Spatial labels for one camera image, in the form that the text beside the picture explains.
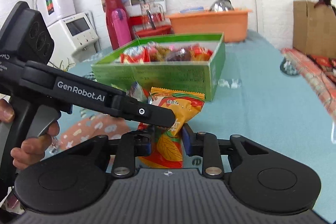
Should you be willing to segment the person's left hand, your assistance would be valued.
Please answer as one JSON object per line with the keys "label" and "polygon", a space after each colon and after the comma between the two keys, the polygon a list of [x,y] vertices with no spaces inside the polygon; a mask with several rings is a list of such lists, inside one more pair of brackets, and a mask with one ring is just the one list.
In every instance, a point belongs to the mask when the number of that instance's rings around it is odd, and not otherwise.
{"label": "person's left hand", "polygon": [[[1,122],[10,123],[14,119],[14,110],[4,99],[1,99]],[[21,147],[13,148],[10,155],[13,157],[13,166],[19,170],[41,161],[45,157],[45,152],[52,144],[52,138],[59,133],[59,124],[54,122],[49,126],[48,132],[38,138],[26,139]]]}

